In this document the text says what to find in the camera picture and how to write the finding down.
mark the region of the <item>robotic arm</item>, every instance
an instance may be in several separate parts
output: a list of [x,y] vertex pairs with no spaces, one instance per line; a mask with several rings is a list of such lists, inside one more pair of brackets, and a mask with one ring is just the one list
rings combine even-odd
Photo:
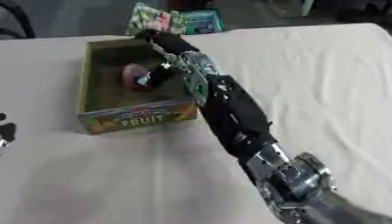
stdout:
[[[170,33],[136,35],[167,60],[159,69],[180,69],[211,131],[258,189],[272,213],[286,224],[392,223],[354,206],[335,192],[333,177],[316,157],[288,157],[270,134],[271,122],[252,97],[199,49]],[[151,73],[140,85],[165,79]]]

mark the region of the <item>open box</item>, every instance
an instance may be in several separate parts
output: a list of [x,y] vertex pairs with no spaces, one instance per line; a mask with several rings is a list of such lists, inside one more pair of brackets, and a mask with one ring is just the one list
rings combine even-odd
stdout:
[[153,69],[163,61],[150,45],[133,38],[88,43],[77,115],[87,131],[100,134],[196,118],[196,104],[181,74],[150,92],[121,85],[119,77],[129,63]]

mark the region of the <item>colorful box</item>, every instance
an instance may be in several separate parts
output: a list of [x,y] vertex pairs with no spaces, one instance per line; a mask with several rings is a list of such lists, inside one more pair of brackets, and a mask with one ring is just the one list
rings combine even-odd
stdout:
[[163,61],[150,45],[133,38],[88,43],[77,115],[87,131],[101,134],[195,119],[197,107],[180,73],[150,92],[119,83],[129,63],[152,69]]

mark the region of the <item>black cable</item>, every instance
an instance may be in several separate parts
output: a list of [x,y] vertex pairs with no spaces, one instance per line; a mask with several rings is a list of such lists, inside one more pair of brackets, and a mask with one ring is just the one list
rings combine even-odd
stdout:
[[0,7],[5,8],[15,17],[15,19],[22,26],[22,29],[25,33],[25,37],[27,39],[35,39],[36,36],[34,30],[32,29],[32,24],[30,23],[30,20],[27,17],[25,11],[22,9],[22,7],[20,7],[12,0],[0,0]]
[[0,28],[0,36],[10,36],[14,39],[24,39],[25,37],[20,35],[19,33],[9,30],[7,28]]

